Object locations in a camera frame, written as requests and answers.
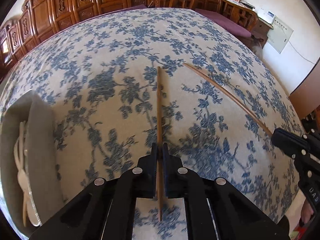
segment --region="floral bedspread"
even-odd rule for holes
[[[134,167],[156,142],[156,68],[163,77],[164,142],[204,178],[224,177],[275,222],[297,193],[293,162],[233,101],[182,63],[241,100],[273,132],[302,127],[283,89],[234,36],[194,11],[141,9],[100,16],[50,38],[12,73],[1,113],[35,90],[55,113],[57,179],[65,202],[97,177]],[[12,223],[0,188],[0,207]],[[138,199],[133,239],[187,239],[182,199]]]

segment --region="white wall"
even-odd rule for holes
[[[306,59],[316,63],[320,56],[320,26],[303,0],[245,0],[256,7],[269,10],[293,29],[290,43]],[[299,86],[314,64],[304,60],[287,43],[279,54],[268,42],[263,58],[278,77],[287,94]]]

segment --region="wooden chopstick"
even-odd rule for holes
[[[190,68],[192,71],[194,71],[196,74],[207,80],[211,85],[215,86],[217,89],[219,89],[222,93],[224,93],[227,97],[229,97],[232,101],[234,101],[238,106],[240,106],[266,133],[269,137],[272,136],[272,132],[268,129],[268,127],[258,118],[256,115],[250,111],[243,103],[241,103],[238,98],[236,98],[234,95],[232,95],[229,91],[224,89],[221,85],[219,85],[217,82],[213,81],[211,78],[209,78],[207,75],[203,74],[199,70],[197,70],[194,66],[183,63],[185,66]]]
[[[157,69],[157,144],[160,154],[160,160],[162,159],[162,104],[161,104],[161,67]],[[159,207],[159,221],[162,220],[162,208],[163,208],[163,168],[162,162],[157,162],[157,197]]]

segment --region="purple cushion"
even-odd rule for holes
[[[251,33],[248,30],[234,23],[233,21],[229,20],[223,15],[218,14],[217,12],[212,12],[212,11],[207,11],[202,9],[196,9],[196,12],[207,17],[208,19],[212,20],[216,24],[220,25],[222,28],[224,28],[234,36],[240,36],[245,38],[251,37]]]
[[[137,6],[133,6],[133,7],[113,11],[113,12],[108,12],[108,13],[105,13],[104,15],[113,14],[113,13],[117,13],[117,12],[131,11],[131,10],[136,10],[136,9],[146,9],[146,8],[147,7],[144,4],[141,4],[141,5],[137,5]]]

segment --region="metal screw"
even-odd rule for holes
[[[226,184],[226,180],[224,178],[217,178],[216,183],[218,185],[224,185],[224,184]]]
[[[179,168],[179,169],[178,169],[178,172],[179,172],[180,174],[186,174],[186,173],[188,172],[188,170],[187,170],[186,168],[182,167],[182,168]]]
[[[135,167],[135,168],[132,170],[132,172],[133,172],[134,174],[140,174],[140,173],[142,172],[142,169],[141,169],[140,167]]]
[[[101,186],[104,183],[104,179],[103,178],[97,178],[94,180],[95,185],[97,186]]]

